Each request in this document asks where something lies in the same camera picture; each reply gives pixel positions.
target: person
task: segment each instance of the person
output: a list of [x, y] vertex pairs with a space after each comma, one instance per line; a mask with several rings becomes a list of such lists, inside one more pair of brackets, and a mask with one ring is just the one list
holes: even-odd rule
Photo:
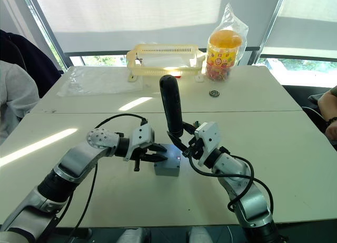
[[331, 141], [337, 140], [337, 86], [322, 95], [318, 107], [327, 123], [325, 135]]
[[29, 74], [0, 60], [0, 145], [38, 100], [37, 86]]

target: gray sleeve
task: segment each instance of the gray sleeve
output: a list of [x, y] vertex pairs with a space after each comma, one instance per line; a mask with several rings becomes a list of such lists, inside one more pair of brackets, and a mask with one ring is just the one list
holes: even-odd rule
[[334, 95], [335, 97], [337, 97], [337, 86], [336, 87], [333, 87], [331, 90], [330, 90], [331, 94]]
[[6, 74], [7, 106], [23, 118], [38, 102], [38, 90], [30, 75], [18, 65]]

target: yellow plastic basket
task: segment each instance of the yellow plastic basket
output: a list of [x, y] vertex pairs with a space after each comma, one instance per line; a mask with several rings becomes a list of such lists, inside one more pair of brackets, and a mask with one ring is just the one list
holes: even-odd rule
[[[184, 67], [145, 66], [155, 58], [180, 58], [185, 62]], [[162, 75], [197, 75], [202, 69], [205, 54], [197, 45], [165, 45], [165, 44], [139, 44], [126, 54], [127, 67], [133, 76], [162, 76]]]

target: plastic bag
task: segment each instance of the plastic bag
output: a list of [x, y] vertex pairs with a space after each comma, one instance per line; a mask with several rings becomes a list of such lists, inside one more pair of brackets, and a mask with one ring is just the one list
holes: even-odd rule
[[225, 80], [231, 67], [242, 58], [247, 46], [248, 26], [239, 20], [228, 3], [220, 25], [207, 45], [206, 74], [212, 80]]
[[69, 78], [57, 93], [59, 96], [116, 94], [143, 89], [143, 78], [129, 82], [126, 67], [70, 67]]

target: white table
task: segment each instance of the white table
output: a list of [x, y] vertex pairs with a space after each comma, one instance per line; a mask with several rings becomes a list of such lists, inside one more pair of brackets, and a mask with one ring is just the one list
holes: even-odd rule
[[[122, 106], [140, 97], [152, 99], [126, 112], [164, 112], [159, 89], [160, 77], [156, 76], [143, 77], [144, 89], [139, 92], [60, 97], [57, 92], [72, 69], [56, 82], [32, 113], [120, 113], [123, 112], [119, 110]], [[178, 84], [182, 111], [186, 113], [301, 110], [264, 66], [234, 67], [226, 82], [219, 83], [206, 78], [203, 83], [197, 83], [194, 76], [183, 76], [178, 79]], [[211, 90], [218, 90], [220, 96], [211, 97]]]
[[[141, 115], [149, 119], [158, 143], [170, 142], [164, 114]], [[1, 157], [63, 130], [77, 131], [0, 167], [0, 223], [68, 149], [109, 116], [28, 114], [2, 144]], [[303, 112], [185, 113], [183, 119], [189, 123], [218, 122], [221, 145], [249, 159], [256, 177], [270, 187], [275, 222], [337, 218], [337, 155]], [[122, 117], [105, 127], [128, 136], [139, 124], [138, 119]], [[189, 136], [183, 136], [185, 143], [188, 140]], [[133, 162], [118, 157], [99, 161], [93, 198], [81, 226], [237, 224], [227, 210], [229, 198], [218, 181], [198, 175], [188, 162], [182, 161], [178, 177], [156, 176], [151, 163], [141, 163], [140, 172], [134, 172], [133, 167]], [[76, 224], [91, 181], [92, 173], [77, 188], [61, 226]]]

